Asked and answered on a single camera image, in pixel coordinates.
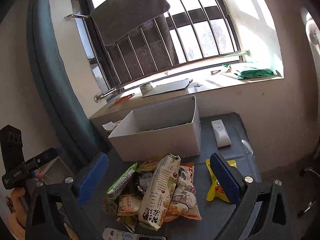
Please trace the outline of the person's left hand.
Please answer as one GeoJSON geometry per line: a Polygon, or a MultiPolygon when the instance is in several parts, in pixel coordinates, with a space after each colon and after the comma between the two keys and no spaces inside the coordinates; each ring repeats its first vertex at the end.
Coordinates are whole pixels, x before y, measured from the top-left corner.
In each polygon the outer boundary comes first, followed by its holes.
{"type": "Polygon", "coordinates": [[[15,212],[9,216],[9,226],[12,235],[16,239],[25,239],[27,211],[20,200],[26,193],[25,187],[26,181],[20,181],[18,187],[14,188],[11,192],[11,200],[15,212]]]}

